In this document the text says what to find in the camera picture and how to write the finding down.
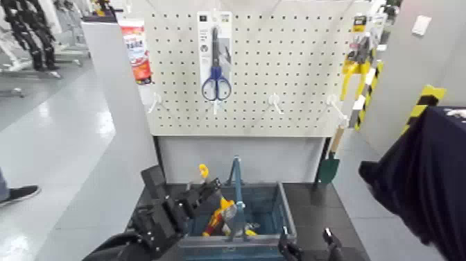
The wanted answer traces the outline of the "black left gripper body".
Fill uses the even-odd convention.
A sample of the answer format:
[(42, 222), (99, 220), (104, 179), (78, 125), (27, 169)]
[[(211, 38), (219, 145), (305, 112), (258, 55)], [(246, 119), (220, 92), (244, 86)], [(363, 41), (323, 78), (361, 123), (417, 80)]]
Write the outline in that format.
[(161, 196), (161, 199), (162, 207), (174, 231), (178, 234), (187, 234), (189, 221), (196, 216), (196, 192), (184, 191), (177, 195), (166, 193), (164, 196)]

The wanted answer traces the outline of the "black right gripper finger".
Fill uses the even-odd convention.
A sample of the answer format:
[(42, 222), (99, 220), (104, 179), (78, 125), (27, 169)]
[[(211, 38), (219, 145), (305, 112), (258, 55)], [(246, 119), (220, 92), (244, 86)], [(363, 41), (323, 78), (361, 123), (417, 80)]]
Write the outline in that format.
[(324, 228), (322, 238), (327, 244), (327, 261), (344, 261), (340, 240), (331, 232), (330, 228)]
[(302, 261), (303, 250), (288, 238), (288, 228), (282, 227), (282, 233), (278, 243), (279, 252), (287, 261)]

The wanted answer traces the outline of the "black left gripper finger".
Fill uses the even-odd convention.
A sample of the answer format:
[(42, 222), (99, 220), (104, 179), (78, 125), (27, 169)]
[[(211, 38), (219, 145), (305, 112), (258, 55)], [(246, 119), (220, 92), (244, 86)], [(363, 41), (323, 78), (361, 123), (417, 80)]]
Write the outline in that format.
[(200, 185), (191, 185), (187, 192), (190, 196), (194, 196), (197, 199), (208, 199), (214, 195), (221, 188), (221, 182), (218, 178), (211, 181), (204, 182)]
[(221, 206), (221, 190), (201, 192), (194, 190), (193, 217), (211, 214)]

